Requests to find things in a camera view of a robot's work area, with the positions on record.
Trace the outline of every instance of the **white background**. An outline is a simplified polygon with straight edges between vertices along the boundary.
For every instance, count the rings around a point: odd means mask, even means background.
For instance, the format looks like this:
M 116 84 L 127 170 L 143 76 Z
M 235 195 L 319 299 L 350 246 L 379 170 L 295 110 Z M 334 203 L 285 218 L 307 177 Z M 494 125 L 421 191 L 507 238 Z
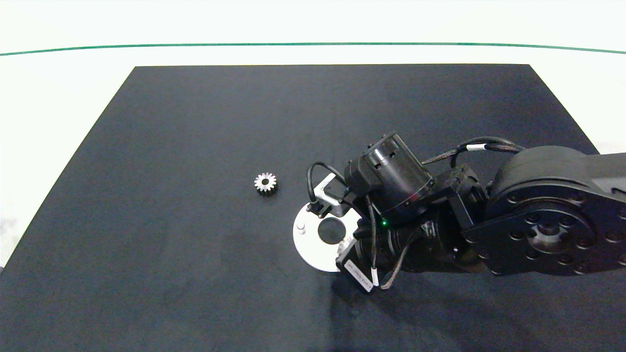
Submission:
M 619 1 L 2 1 L 0 53 L 150 43 L 454 42 L 626 51 Z M 528 63 L 626 152 L 626 55 L 482 46 L 123 48 L 0 56 L 0 266 L 135 66 Z

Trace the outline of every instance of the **wire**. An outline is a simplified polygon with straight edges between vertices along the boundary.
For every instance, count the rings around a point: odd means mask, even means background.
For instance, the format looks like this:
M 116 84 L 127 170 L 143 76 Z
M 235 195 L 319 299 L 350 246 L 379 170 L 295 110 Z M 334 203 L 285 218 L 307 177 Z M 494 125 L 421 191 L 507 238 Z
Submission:
M 492 136 L 477 137 L 477 138 L 466 140 L 465 142 L 459 144 L 457 147 L 454 147 L 435 157 L 427 159 L 423 161 L 422 164 L 426 165 L 429 163 L 434 163 L 434 162 L 438 162 L 438 161 L 450 158 L 450 167 L 455 167 L 456 159 L 458 158 L 458 155 L 460 153 L 467 152 L 468 151 L 467 146 L 474 145 L 474 144 L 485 144 L 485 147 L 484 147 L 485 150 L 492 150 L 494 152 L 518 153 L 526 149 L 525 147 L 522 147 L 521 145 L 515 144 L 511 142 L 510 140 L 500 138 L 500 137 L 492 137 Z
M 337 179 L 344 184 L 346 187 L 348 187 L 348 184 L 346 183 L 346 179 L 344 178 L 344 176 L 342 174 L 339 173 L 339 171 L 337 171 L 336 168 L 330 166 L 330 165 L 326 165 L 323 162 L 314 162 L 309 166 L 309 169 L 307 170 L 307 190 L 309 191 L 309 199 L 311 201 L 311 203 L 314 203 L 317 201 L 317 197 L 315 196 L 315 190 L 313 189 L 313 168 L 316 166 L 321 166 L 323 168 L 325 168 L 326 170 L 332 172 L 335 174 L 335 177 L 337 177 Z
M 372 206 L 372 200 L 369 198 L 369 194 L 365 195 L 365 200 L 367 202 L 369 218 L 372 223 L 372 269 L 376 269 L 376 218 L 374 216 L 374 207 Z
M 396 276 L 398 276 L 398 272 L 400 271 L 400 268 L 402 267 L 402 262 L 404 262 L 404 257 L 406 256 L 407 251 L 409 250 L 409 247 L 411 246 L 411 244 L 413 243 L 413 241 L 415 241 L 415 237 L 414 235 L 411 235 L 411 237 L 409 237 L 409 239 L 406 241 L 406 244 L 404 245 L 404 248 L 402 248 L 402 252 L 400 253 L 400 257 L 396 260 L 396 263 L 393 266 L 393 270 L 391 271 L 391 276 L 389 277 L 389 279 L 387 279 L 387 281 L 380 285 L 381 289 L 390 289 L 391 285 L 393 285 L 394 280 L 396 279 Z

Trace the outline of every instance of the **bolt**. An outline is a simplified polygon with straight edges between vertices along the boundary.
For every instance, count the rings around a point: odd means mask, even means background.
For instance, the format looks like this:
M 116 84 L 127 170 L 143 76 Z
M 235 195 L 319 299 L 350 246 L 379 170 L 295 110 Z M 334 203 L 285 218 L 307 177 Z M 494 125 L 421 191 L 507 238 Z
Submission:
M 484 249 L 479 249 L 478 250 L 478 257 L 482 258 L 482 259 L 488 259 L 489 258 L 489 252 L 487 252 L 487 250 L 484 250 Z
M 585 261 L 582 261 L 576 264 L 576 266 L 574 267 L 574 272 L 579 275 L 585 274 L 588 270 L 589 270 L 589 264 L 587 264 L 587 262 Z
M 611 232 L 611 233 L 607 234 L 607 240 L 609 242 L 619 242 L 619 241 L 623 240 L 623 235 Z
M 517 203 L 521 200 L 521 194 L 519 192 L 511 192 L 508 194 L 507 199 L 511 203 Z
M 558 263 L 561 265 L 569 265 L 573 262 L 574 259 L 572 259 L 571 256 L 568 256 L 567 254 L 561 254 L 560 256 L 558 256 Z
M 539 222 L 540 219 L 541 219 L 541 217 L 537 213 L 532 213 L 532 214 L 526 215 L 526 221 L 531 223 L 531 224 L 536 224 L 537 222 Z
M 576 246 L 581 249 L 587 249 L 593 245 L 593 241 L 587 237 L 579 237 L 576 240 Z
M 568 215 L 563 215 L 561 216 L 561 219 L 558 220 L 558 223 L 563 226 L 572 226 L 575 222 L 576 219 Z
M 526 251 L 526 258 L 529 258 L 532 261 L 534 261 L 535 259 L 539 258 L 540 256 L 541 256 L 541 253 L 539 253 L 538 251 L 536 251 L 534 249 L 528 249 Z
M 539 226 L 537 226 L 537 229 L 539 230 L 539 232 L 541 232 L 542 234 L 546 236 L 556 235 L 559 231 L 558 226 L 555 226 L 551 222 L 539 224 Z
M 516 241 L 518 241 L 518 240 L 524 238 L 524 232 L 517 231 L 517 230 L 511 231 L 511 238 L 516 240 Z

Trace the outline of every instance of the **metal gear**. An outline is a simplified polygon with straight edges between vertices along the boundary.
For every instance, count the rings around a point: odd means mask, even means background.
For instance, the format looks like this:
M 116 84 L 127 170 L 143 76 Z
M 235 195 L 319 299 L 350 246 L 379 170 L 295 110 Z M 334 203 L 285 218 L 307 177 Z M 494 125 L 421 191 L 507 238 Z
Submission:
M 261 195 L 266 197 L 276 193 L 276 190 L 278 189 L 278 181 L 276 180 L 276 176 L 273 174 L 264 172 L 254 179 L 254 187 L 257 188 L 257 191 Z

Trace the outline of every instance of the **white label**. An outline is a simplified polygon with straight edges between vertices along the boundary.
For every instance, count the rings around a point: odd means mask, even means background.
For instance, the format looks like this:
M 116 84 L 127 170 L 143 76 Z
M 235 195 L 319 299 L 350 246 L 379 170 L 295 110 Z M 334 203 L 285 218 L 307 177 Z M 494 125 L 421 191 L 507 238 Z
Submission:
M 348 270 L 350 274 L 352 274 L 352 276 L 356 279 L 356 281 L 359 281 L 359 284 L 363 286 L 365 291 L 367 292 L 372 291 L 374 284 L 367 278 L 367 276 L 365 276 L 365 274 L 363 274 L 361 270 L 359 270 L 359 267 L 357 267 L 356 264 L 354 264 L 350 259 L 348 259 L 344 267 L 346 268 L 346 270 Z

